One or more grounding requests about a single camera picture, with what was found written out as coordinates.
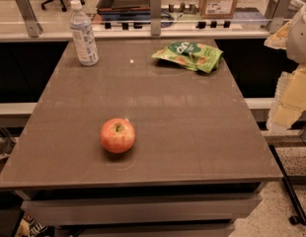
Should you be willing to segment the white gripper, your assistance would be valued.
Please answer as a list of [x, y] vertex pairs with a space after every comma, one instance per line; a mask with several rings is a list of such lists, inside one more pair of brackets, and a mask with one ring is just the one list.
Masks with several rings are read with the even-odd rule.
[[306, 4], [264, 46], [286, 50], [289, 59], [300, 63], [292, 73], [281, 73], [268, 113], [267, 129], [285, 131], [306, 111]]

